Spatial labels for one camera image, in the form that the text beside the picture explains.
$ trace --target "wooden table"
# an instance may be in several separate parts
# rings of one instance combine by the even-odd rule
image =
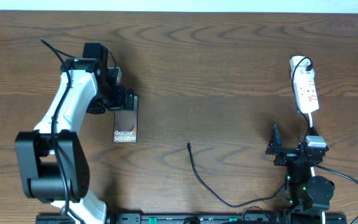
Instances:
[[[0,223],[58,212],[24,196],[14,148],[60,83],[60,62],[41,37],[72,55],[101,42],[139,95],[137,144],[112,143],[113,113],[87,114],[80,134],[91,189],[116,211],[242,212],[198,183],[187,141],[200,176],[228,202],[272,195],[285,174],[265,155],[273,124],[288,147],[306,128],[289,78],[298,54],[314,62],[314,124],[330,147],[323,165],[358,179],[358,15],[0,11]],[[316,173],[336,184],[330,211],[350,222],[358,185]],[[288,203],[280,194],[255,205]]]

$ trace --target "white backdrop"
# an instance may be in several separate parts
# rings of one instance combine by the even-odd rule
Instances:
[[[0,10],[358,13],[358,0],[0,0]]]

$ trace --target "white wall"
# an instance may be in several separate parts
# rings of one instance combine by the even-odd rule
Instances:
[[[0,10],[358,13],[358,0],[0,0]]]

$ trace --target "wooden surface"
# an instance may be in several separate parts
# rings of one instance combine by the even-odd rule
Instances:
[[[265,155],[273,124],[291,147],[305,131],[290,88],[296,54],[316,70],[314,124],[330,146],[323,165],[358,179],[358,15],[0,12],[0,223],[58,212],[24,196],[14,149],[60,83],[60,62],[40,37],[72,55],[101,42],[139,95],[137,144],[112,143],[112,113],[87,114],[80,134],[91,188],[117,211],[242,212],[198,183],[187,141],[200,176],[228,202],[273,194],[285,173]],[[330,211],[355,218],[358,186],[316,173],[336,184]],[[255,205],[287,203],[281,194]]]

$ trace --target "white power strip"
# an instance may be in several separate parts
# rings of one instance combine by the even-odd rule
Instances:
[[[294,56],[291,58],[291,78],[294,75],[293,70],[303,58],[304,56]],[[310,114],[319,108],[316,86],[314,84],[314,69],[306,71],[306,67],[309,66],[310,63],[311,61],[309,59],[304,59],[296,68],[295,77],[293,79],[296,102],[298,103],[300,111],[306,114]]]

